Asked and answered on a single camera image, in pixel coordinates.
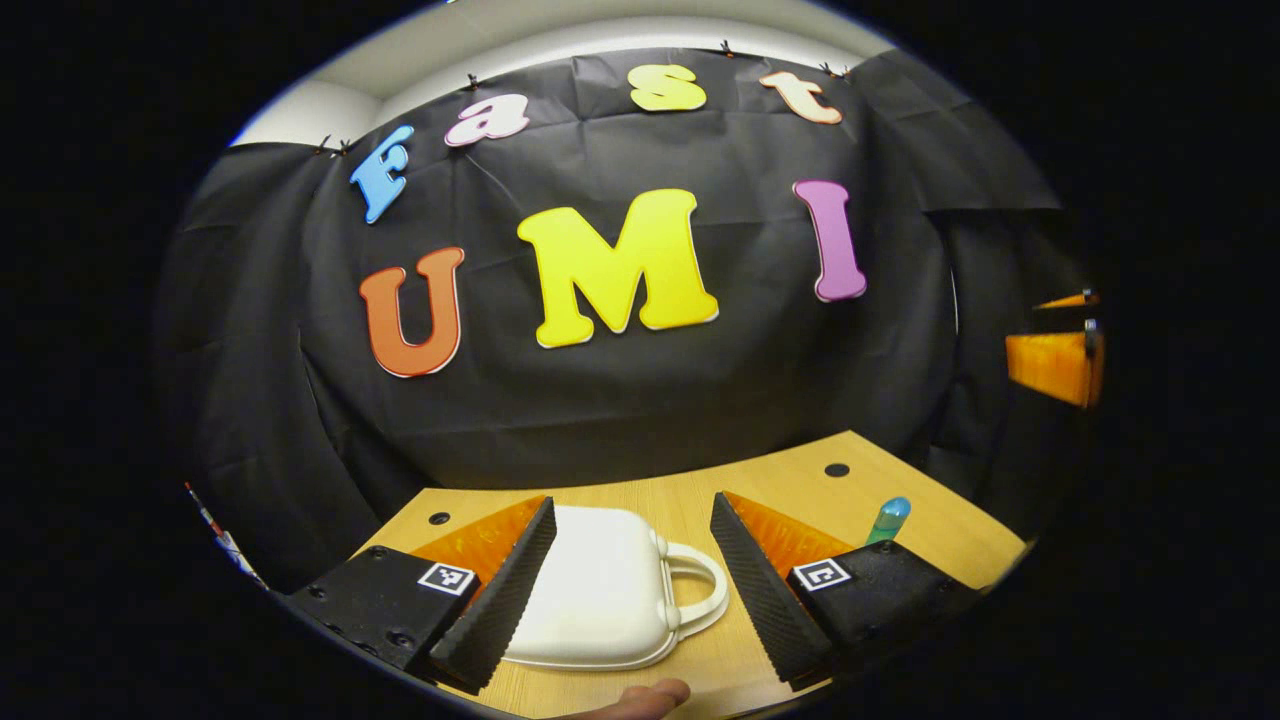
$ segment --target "orange letter u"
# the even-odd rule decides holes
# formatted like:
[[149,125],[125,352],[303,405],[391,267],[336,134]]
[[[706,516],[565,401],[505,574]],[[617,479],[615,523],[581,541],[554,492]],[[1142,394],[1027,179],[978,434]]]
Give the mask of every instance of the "orange letter u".
[[431,301],[431,337],[422,345],[406,342],[401,327],[403,268],[379,270],[360,283],[360,296],[365,299],[369,314],[369,342],[384,370],[399,378],[412,378],[435,373],[453,360],[462,340],[453,275],[462,258],[461,247],[445,247],[417,261],[417,273],[426,279]]

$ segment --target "orange soft pad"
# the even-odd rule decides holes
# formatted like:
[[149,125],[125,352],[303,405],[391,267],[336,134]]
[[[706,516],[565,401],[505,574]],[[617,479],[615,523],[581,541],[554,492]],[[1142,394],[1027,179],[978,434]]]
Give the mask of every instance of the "orange soft pad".
[[1042,305],[1037,305],[1036,309],[1038,310],[1042,307],[1075,307],[1079,305],[1097,305],[1100,300],[1101,299],[1096,293],[1088,297],[1085,297],[1084,293],[1080,293],[1080,295],[1073,295],[1070,297],[1053,300],[1052,302],[1044,302]]
[[484,588],[489,585],[489,580],[506,562],[511,548],[524,534],[529,520],[532,519],[534,512],[538,511],[544,500],[547,500],[545,495],[530,497],[436,538],[410,555],[475,570],[476,578],[481,583],[480,591],[471,598],[471,602],[475,602],[475,598],[480,597]]
[[815,562],[856,550],[827,533],[788,518],[772,507],[724,492],[733,511],[741,518],[755,544],[760,546],[782,579],[796,565]]
[[1084,333],[1010,336],[1005,338],[1009,379],[1064,402],[1091,407],[1102,389],[1101,338],[1093,357],[1084,354]]

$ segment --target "foam letter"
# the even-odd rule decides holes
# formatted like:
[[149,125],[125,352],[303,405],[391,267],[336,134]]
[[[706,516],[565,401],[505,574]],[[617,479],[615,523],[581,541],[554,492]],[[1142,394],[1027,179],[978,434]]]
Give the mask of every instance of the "foam letter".
[[867,292],[867,275],[858,270],[854,238],[849,233],[849,217],[845,215],[849,191],[833,182],[799,181],[791,186],[791,192],[809,206],[813,229],[818,236],[822,270],[813,286],[818,300],[847,300]]
[[776,88],[792,113],[812,123],[833,126],[844,119],[840,110],[824,108],[814,100],[814,95],[822,95],[817,83],[805,82],[791,73],[773,73],[762,77],[760,85]]
[[636,87],[631,99],[645,110],[695,110],[707,102],[707,92],[694,85],[696,77],[684,65],[639,65],[627,73]]
[[392,132],[387,140],[374,149],[369,158],[361,163],[356,172],[351,173],[351,181],[360,183],[360,191],[365,193],[365,222],[374,224],[374,220],[383,214],[404,190],[404,178],[393,178],[390,170],[403,170],[408,164],[408,152],[399,142],[413,135],[413,128],[401,126]]
[[640,322],[649,329],[709,323],[719,314],[703,287],[689,217],[698,201],[685,190],[653,190],[631,202],[616,247],[572,208],[556,208],[520,223],[516,234],[534,246],[545,322],[538,343],[562,347],[591,340],[594,325],[579,313],[582,291],[614,333],[627,328],[640,275],[649,299]]
[[431,337],[422,345],[406,342],[401,329],[403,268],[379,270],[360,283],[360,296],[369,314],[369,342],[384,370],[398,378],[412,378],[435,373],[453,360],[462,340],[453,275],[462,258],[461,247],[444,247],[417,261],[417,273],[426,278],[431,302]]
[[486,137],[516,135],[529,124],[529,118],[525,117],[527,106],[529,99],[515,94],[499,95],[476,102],[458,113],[462,122],[444,135],[444,143],[451,147],[462,147],[480,142]]

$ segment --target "blue letter f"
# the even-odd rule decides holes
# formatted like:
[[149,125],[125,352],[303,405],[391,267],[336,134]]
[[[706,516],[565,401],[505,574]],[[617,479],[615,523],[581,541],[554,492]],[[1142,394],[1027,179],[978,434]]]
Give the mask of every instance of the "blue letter f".
[[360,191],[365,193],[365,202],[369,205],[365,222],[369,224],[372,224],[404,190],[407,181],[393,178],[390,170],[403,170],[408,164],[408,152],[398,143],[411,135],[413,135],[411,126],[396,128],[396,132],[375,147],[356,172],[351,173],[351,182],[360,183]]

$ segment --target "yellow letter m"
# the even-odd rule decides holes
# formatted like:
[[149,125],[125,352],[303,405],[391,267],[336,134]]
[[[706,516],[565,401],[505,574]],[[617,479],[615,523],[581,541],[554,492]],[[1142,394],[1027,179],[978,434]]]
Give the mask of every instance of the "yellow letter m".
[[572,208],[556,208],[520,223],[516,234],[534,246],[543,284],[545,322],[538,343],[562,347],[591,340],[594,324],[579,313],[573,286],[614,333],[627,329],[640,275],[648,300],[640,322],[660,331],[709,323],[719,314],[703,288],[689,217],[698,200],[684,190],[653,190],[636,196],[617,246]]

